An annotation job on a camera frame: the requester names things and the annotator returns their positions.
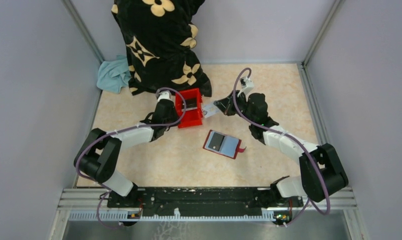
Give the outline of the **silver white credit card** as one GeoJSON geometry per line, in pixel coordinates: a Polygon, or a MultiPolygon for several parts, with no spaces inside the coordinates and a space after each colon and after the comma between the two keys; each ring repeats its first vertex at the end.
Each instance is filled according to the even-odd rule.
{"type": "Polygon", "coordinates": [[[202,106],[203,118],[205,119],[220,112],[220,109],[213,102],[202,106]]]}

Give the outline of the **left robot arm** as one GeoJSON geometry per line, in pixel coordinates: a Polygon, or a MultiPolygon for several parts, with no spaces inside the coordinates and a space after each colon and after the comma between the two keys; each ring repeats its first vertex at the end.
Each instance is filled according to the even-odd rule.
{"type": "Polygon", "coordinates": [[[118,194],[121,203],[132,207],[137,204],[139,194],[137,185],[116,169],[120,153],[127,148],[157,140],[169,127],[177,125],[178,119],[174,102],[160,99],[154,112],[128,130],[91,130],[73,165],[78,173],[118,194]]]}

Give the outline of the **red leather card holder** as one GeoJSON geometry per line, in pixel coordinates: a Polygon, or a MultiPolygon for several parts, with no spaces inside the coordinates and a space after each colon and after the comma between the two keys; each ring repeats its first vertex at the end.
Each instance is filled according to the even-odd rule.
{"type": "Polygon", "coordinates": [[[215,150],[208,149],[207,145],[209,143],[209,138],[211,136],[211,132],[221,133],[221,132],[218,132],[218,131],[215,131],[215,130],[211,129],[208,132],[208,135],[207,135],[207,137],[206,137],[206,139],[204,141],[204,144],[203,144],[203,149],[204,150],[210,151],[212,153],[215,153],[215,154],[218,154],[218,155],[221,155],[221,156],[225,156],[225,157],[230,158],[230,159],[235,159],[239,153],[243,153],[246,150],[246,147],[241,147],[242,146],[241,145],[242,144],[241,139],[233,137],[233,136],[230,136],[230,135],[227,135],[227,134],[224,134],[224,133],[221,133],[221,134],[223,134],[225,136],[225,138],[224,138],[224,141],[223,141],[223,143],[221,145],[220,151],[215,151],[215,150]]]}

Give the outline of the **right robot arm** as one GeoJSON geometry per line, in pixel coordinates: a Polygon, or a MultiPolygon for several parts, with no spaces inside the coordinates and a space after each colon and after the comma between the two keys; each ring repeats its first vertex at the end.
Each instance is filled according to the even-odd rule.
{"type": "Polygon", "coordinates": [[[254,139],[299,163],[299,176],[284,176],[271,184],[270,199],[274,205],[283,206],[290,197],[308,197],[321,202],[348,185],[336,149],[329,143],[310,143],[286,131],[268,115],[263,93],[245,96],[238,92],[235,98],[230,94],[213,104],[226,116],[239,115],[246,119],[254,139]]]}

